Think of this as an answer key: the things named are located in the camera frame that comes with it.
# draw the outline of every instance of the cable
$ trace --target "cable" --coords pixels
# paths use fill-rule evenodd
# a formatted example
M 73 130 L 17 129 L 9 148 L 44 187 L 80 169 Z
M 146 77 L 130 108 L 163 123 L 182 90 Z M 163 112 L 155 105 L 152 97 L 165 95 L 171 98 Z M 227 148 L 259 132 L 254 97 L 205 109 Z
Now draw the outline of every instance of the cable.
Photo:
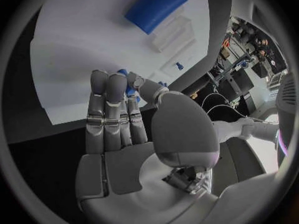
M 219 95 L 219 96 L 221 96 L 222 98 L 224 98 L 225 101 L 226 101 L 227 103 L 229 103 L 228 99 L 225 98 L 222 94 L 220 94 L 220 93 L 210 93 L 210 94 L 208 94 L 208 95 L 206 96 L 206 98 L 204 98 L 203 102 L 201 103 L 201 107 L 203 107 L 205 100 L 206 100 L 209 96 L 211 96 L 211 95 Z
M 268 122 L 268 121 L 264 121 L 262 119 L 259 119 L 259 118 L 254 118 L 254 117 L 248 117 L 248 116 L 245 116 L 243 114 L 241 114 L 240 112 L 238 112 L 236 109 L 228 106 L 228 105 L 216 105 L 214 107 L 212 107 L 208 112 L 207 114 L 209 114 L 214 108 L 216 107 L 228 107 L 228 108 L 231 108 L 232 110 L 234 110 L 237 114 L 239 114 L 240 116 L 242 116 L 243 118 L 250 118 L 250 119 L 253 119 L 255 121 L 258 121 L 258 122 L 263 122 L 263 123 L 271 123 L 271 124 L 278 124 L 278 122 Z

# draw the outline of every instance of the white cable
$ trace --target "white cable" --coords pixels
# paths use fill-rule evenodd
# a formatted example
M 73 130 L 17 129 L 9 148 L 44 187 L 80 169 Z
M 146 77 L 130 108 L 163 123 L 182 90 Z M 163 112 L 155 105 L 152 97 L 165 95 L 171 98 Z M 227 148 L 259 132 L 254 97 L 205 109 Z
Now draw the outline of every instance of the white cable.
M 243 118 L 250 118 L 250 119 L 253 119 L 253 120 L 256 120 L 256 121 L 259 121 L 259 122 L 263 122 L 263 123 L 271 123 L 271 124 L 278 124 L 278 122 L 268 122 L 268 121 L 264 121 L 262 119 L 259 119 L 259 118 L 254 118 L 254 117 L 248 117 L 248 116 L 245 116 L 243 114 L 241 114 L 240 112 L 238 112 L 236 109 L 228 106 L 228 105 L 216 105 L 214 107 L 212 107 L 208 112 L 207 114 L 209 114 L 214 108 L 216 107 L 228 107 L 228 108 L 231 108 L 232 110 L 234 110 L 237 114 L 239 114 L 240 116 L 242 116 Z
M 206 96 L 206 98 L 204 98 L 203 102 L 201 103 L 201 107 L 203 107 L 205 100 L 206 100 L 209 96 L 211 96 L 211 95 L 219 95 L 219 96 L 221 96 L 222 98 L 224 98 L 225 101 L 226 101 L 227 103 L 229 103 L 228 99 L 225 98 L 222 94 L 220 94 L 220 93 L 210 93 L 210 94 L 208 94 L 208 95 Z

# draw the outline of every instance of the blue cylinder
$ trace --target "blue cylinder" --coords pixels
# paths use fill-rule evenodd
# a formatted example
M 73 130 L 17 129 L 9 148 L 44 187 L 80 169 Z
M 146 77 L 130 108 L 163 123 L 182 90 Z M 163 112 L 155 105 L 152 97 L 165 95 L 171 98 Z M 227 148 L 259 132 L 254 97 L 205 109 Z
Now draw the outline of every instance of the blue cylinder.
M 125 18 L 150 34 L 166 17 L 188 0 L 138 0 Z

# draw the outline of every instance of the blue foam block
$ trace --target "blue foam block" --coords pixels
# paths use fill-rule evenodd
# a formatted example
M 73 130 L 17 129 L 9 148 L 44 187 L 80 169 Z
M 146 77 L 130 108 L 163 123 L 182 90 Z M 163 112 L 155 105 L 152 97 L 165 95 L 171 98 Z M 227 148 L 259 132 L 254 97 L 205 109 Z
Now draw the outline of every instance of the blue foam block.
M 138 0 L 125 18 L 150 34 L 166 17 L 188 0 Z

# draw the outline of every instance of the vent grille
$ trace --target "vent grille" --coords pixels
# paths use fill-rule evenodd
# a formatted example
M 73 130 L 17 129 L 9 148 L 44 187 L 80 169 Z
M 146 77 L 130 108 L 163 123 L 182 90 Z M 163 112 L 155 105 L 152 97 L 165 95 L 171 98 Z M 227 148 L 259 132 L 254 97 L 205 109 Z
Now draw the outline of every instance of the vent grille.
M 285 82 L 282 100 L 289 105 L 296 104 L 296 92 L 295 92 L 295 84 L 292 79 Z

